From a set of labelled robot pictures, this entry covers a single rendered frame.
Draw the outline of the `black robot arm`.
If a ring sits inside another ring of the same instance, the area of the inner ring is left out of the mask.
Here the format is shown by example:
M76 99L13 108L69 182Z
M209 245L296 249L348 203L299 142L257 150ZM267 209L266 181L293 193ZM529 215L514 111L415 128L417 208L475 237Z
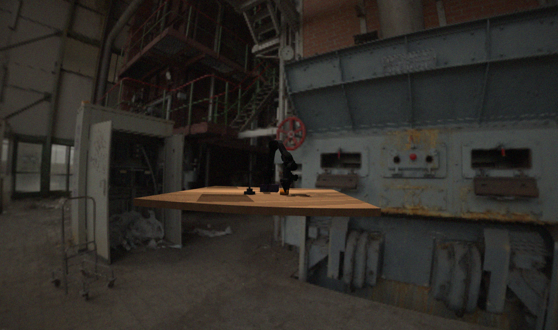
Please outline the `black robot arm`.
M271 184L271 177L273 177L273 160L275 157L275 153L277 151L277 149L280 150L281 152L281 159L283 161L282 165L283 165L283 171L296 171L296 169L298 168L297 164L295 163L295 160L292 158L291 153L287 152L287 149L285 148L284 144L282 143L282 140L270 140L269 142L269 148L270 148L270 156L268 158L268 163L267 166L265 167L263 174L262 174L262 178L264 178L265 183L264 185L270 185ZM289 175L289 178L291 178L294 181L298 180L298 175Z

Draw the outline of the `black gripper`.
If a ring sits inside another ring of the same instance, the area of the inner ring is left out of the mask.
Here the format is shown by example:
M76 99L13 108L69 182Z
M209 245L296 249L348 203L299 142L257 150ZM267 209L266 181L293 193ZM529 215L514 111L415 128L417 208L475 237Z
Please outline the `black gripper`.
M283 171L282 173L283 173L283 178L281 178L280 183L283 187L284 192L286 193L287 190L289 190L293 180L289 178L291 171Z

